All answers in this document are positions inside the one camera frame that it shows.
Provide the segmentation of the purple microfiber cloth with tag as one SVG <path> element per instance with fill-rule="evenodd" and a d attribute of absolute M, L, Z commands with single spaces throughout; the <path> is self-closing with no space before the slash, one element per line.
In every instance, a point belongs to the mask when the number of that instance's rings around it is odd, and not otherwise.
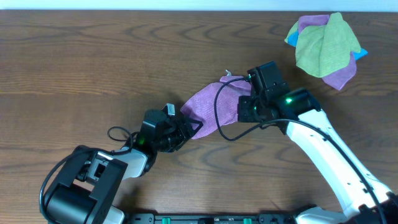
<path fill-rule="evenodd" d="M 251 94 L 251 84 L 242 76 L 222 76 L 194 94 L 180 109 L 182 114 L 201 121 L 203 126 L 192 137 L 200 139 L 238 120 L 240 96 Z"/>

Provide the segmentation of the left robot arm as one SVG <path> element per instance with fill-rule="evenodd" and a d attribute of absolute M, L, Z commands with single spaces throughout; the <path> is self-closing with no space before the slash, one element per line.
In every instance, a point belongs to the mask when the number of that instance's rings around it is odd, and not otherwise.
<path fill-rule="evenodd" d="M 113 206 L 123 180 L 147 173 L 158 152 L 179 150 L 203 123 L 177 116 L 173 105 L 148 110 L 138 132 L 117 151 L 77 146 L 46 176 L 39 192 L 39 208 L 49 223 L 125 223 L 125 213 Z"/>

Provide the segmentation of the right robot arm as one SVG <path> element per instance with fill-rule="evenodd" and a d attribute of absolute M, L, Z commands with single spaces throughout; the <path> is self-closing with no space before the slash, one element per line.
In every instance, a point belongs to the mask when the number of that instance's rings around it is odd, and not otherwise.
<path fill-rule="evenodd" d="M 238 120 L 276 125 L 315 164 L 342 211 L 308 208 L 296 223 L 397 223 L 397 195 L 378 180 L 339 137 L 306 89 L 290 90 L 274 62 L 248 70 L 249 96 L 239 97 Z"/>

